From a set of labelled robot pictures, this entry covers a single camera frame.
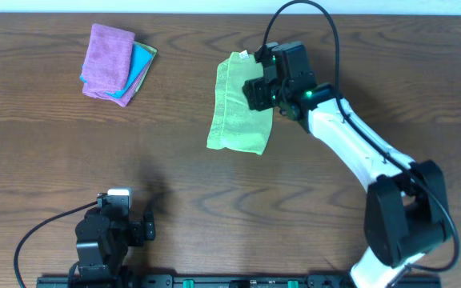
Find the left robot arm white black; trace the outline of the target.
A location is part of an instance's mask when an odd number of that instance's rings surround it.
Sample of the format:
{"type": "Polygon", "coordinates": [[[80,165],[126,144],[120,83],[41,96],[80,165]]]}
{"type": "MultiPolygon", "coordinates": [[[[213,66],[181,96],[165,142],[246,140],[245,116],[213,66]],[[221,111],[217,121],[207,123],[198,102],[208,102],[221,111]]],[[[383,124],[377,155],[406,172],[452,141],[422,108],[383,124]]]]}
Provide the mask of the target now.
{"type": "Polygon", "coordinates": [[[131,247],[155,239],[154,214],[146,210],[142,220],[131,221],[127,208],[94,208],[86,212],[75,233],[81,279],[109,282],[119,276],[131,247]]]}

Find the blue folded cloth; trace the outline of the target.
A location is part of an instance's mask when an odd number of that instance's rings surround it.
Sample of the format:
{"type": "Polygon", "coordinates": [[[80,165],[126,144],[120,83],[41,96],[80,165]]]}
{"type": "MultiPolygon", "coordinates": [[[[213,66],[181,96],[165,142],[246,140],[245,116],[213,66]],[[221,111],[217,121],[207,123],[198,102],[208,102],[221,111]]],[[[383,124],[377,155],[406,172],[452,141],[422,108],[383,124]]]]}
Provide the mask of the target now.
{"type": "Polygon", "coordinates": [[[140,89],[157,52],[152,46],[135,42],[130,58],[128,79],[122,90],[111,93],[100,88],[93,88],[88,85],[83,77],[80,77],[80,80],[84,83],[82,92],[92,98],[112,101],[122,107],[126,106],[140,89]]]}

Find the purple folded cloth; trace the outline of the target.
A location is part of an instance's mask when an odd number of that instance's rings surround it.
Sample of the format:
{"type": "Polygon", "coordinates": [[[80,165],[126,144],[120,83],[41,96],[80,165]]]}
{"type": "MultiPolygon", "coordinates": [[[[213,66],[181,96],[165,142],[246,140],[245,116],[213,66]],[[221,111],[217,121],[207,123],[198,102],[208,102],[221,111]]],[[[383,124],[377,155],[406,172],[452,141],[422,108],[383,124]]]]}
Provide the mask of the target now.
{"type": "Polygon", "coordinates": [[[121,107],[125,107],[130,102],[130,100],[134,97],[134,95],[139,91],[142,83],[144,82],[146,78],[146,74],[150,68],[151,63],[152,63],[152,60],[150,60],[145,65],[145,67],[143,68],[141,73],[138,75],[138,77],[131,83],[130,87],[126,89],[126,91],[123,93],[123,95],[120,98],[114,98],[108,95],[106,92],[98,92],[98,91],[89,90],[88,85],[86,83],[83,84],[82,93],[88,97],[112,101],[112,102],[117,103],[121,107]]]}
{"type": "Polygon", "coordinates": [[[93,24],[81,79],[90,92],[116,92],[126,85],[134,33],[93,24]]]}

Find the purple folded cloth at bottom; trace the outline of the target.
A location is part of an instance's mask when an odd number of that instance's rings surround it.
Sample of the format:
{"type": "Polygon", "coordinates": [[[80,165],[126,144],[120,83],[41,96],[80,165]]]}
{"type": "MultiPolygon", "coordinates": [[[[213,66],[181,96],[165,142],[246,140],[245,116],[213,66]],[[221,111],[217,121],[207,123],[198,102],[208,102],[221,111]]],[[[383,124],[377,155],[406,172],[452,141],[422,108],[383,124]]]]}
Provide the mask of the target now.
{"type": "Polygon", "coordinates": [[[143,68],[141,73],[138,75],[138,77],[131,83],[130,87],[126,89],[126,91],[123,93],[123,95],[120,98],[114,98],[108,95],[106,92],[98,92],[98,91],[89,90],[88,85],[86,83],[83,84],[82,93],[88,97],[112,101],[112,102],[117,103],[121,107],[125,107],[130,102],[130,100],[134,97],[134,95],[139,91],[142,83],[144,82],[146,78],[146,74],[150,68],[151,63],[152,63],[152,60],[150,60],[145,65],[145,67],[143,68]]]}

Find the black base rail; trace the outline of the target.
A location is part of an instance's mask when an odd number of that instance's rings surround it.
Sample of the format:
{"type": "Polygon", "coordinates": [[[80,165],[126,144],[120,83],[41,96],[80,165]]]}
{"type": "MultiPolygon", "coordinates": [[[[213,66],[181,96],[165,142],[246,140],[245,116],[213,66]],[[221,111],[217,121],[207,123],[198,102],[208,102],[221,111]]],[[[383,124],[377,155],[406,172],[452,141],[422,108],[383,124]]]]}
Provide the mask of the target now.
{"type": "Polygon", "coordinates": [[[181,277],[169,274],[130,276],[114,281],[83,281],[79,278],[40,277],[37,288],[352,288],[351,278],[341,274],[304,277],[181,277]]]}

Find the green folded cloth under stack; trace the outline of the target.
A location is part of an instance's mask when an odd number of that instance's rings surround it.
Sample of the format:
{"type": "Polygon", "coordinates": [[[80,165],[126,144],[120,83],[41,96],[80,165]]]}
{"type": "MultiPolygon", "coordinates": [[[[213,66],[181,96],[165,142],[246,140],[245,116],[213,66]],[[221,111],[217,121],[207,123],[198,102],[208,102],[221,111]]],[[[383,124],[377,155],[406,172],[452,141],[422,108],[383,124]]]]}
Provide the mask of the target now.
{"type": "Polygon", "coordinates": [[[138,74],[138,84],[135,87],[135,93],[137,93],[143,84],[146,74],[158,51],[154,47],[140,42],[135,42],[134,44],[138,48],[138,66],[141,68],[140,73],[138,74]]]}

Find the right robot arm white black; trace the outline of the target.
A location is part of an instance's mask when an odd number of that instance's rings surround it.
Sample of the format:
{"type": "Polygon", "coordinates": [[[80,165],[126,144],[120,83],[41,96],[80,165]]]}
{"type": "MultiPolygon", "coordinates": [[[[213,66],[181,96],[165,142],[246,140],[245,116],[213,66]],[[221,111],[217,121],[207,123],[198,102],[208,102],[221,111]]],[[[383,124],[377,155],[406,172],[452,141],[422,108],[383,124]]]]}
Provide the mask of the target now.
{"type": "Polygon", "coordinates": [[[251,110],[275,106],[324,142],[366,191],[367,249],[350,271],[355,287],[393,287],[412,270],[441,273],[459,256],[443,172],[432,160],[416,162],[376,134],[330,83],[306,69],[274,64],[245,79],[251,110]]]}

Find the light green microfiber cloth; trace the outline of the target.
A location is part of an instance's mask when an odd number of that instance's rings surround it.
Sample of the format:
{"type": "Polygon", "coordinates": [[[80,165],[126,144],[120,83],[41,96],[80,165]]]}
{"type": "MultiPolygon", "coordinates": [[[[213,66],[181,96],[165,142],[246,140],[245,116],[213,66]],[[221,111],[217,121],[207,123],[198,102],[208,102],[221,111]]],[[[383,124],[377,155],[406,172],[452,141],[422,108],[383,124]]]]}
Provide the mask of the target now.
{"type": "Polygon", "coordinates": [[[263,76],[263,67],[247,51],[233,52],[217,67],[214,116],[206,147],[263,154],[273,124],[273,110],[251,110],[243,93],[246,80],[263,76]]]}

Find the purple folded cloth on top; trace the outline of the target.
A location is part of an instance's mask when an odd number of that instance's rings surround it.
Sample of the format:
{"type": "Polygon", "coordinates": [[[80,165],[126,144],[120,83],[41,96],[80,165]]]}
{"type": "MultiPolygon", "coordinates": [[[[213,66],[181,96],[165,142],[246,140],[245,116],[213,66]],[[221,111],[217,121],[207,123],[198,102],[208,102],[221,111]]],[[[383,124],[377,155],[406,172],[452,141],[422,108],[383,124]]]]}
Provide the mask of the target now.
{"type": "Polygon", "coordinates": [[[134,33],[93,24],[81,79],[90,92],[116,92],[126,85],[134,33]]]}

